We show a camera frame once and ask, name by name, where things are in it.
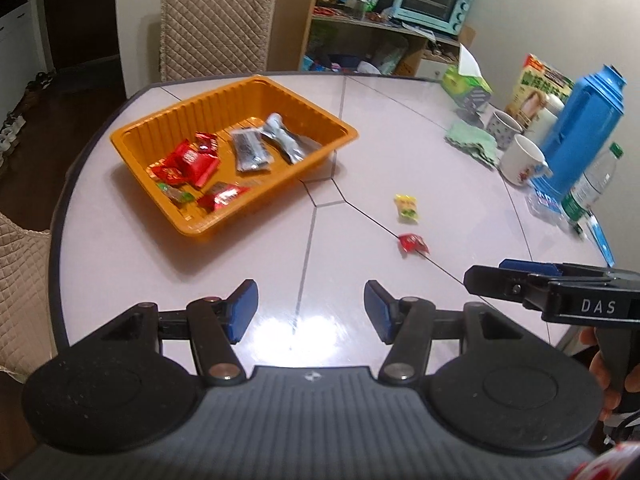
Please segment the table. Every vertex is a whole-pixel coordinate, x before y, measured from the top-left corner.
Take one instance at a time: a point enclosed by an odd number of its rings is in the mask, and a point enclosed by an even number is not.
[[[530,215],[522,190],[444,141],[456,105],[438,83],[383,76],[271,75],[352,124],[360,138],[267,207],[202,241],[178,234],[138,185],[109,134],[178,100],[239,78],[153,85],[96,134],[69,174],[54,217],[49,291],[59,348],[77,342],[140,301],[175,310],[203,296],[226,297],[253,278],[259,308],[236,353],[255,365],[369,365],[388,347],[362,303],[378,280],[396,297],[420,296],[461,310],[479,301],[462,285],[474,264],[504,258],[604,264],[588,240]],[[412,194],[417,226],[399,223],[393,198]],[[396,235],[415,232],[431,254],[403,257]],[[514,303],[495,308],[555,345],[566,327]],[[434,344],[428,372],[458,353]],[[164,354],[194,372],[188,342]]]

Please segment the door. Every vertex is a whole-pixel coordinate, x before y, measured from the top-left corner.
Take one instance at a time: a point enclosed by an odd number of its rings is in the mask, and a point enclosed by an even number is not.
[[[44,0],[57,70],[118,53],[116,0]]]

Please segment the cable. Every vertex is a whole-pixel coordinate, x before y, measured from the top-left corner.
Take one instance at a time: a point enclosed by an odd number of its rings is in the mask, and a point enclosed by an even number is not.
[[[618,425],[617,428],[614,428],[613,431],[611,431],[611,438],[612,440],[618,444],[620,436],[622,435],[622,431],[632,422],[634,422],[637,418],[640,418],[640,410],[637,410],[636,412],[633,412],[631,415],[629,415],[625,420],[623,420],[622,422],[620,422],[620,424]]]

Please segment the mug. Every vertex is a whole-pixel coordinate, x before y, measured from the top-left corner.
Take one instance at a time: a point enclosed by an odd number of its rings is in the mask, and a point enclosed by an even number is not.
[[[522,186],[536,176],[553,175],[544,153],[532,140],[521,134],[513,137],[513,142],[500,159],[498,169],[504,178],[516,186]]]
[[[495,137],[498,148],[501,150],[506,150],[513,141],[513,137],[522,133],[522,126],[516,119],[500,110],[494,112],[485,129]]]

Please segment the green bottle cap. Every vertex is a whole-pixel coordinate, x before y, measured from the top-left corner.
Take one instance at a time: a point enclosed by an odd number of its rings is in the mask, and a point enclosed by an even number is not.
[[[622,148],[620,148],[620,145],[616,142],[612,142],[611,145],[609,146],[609,149],[611,150],[611,153],[615,155],[616,158],[620,158],[625,154],[625,152],[622,151]]]

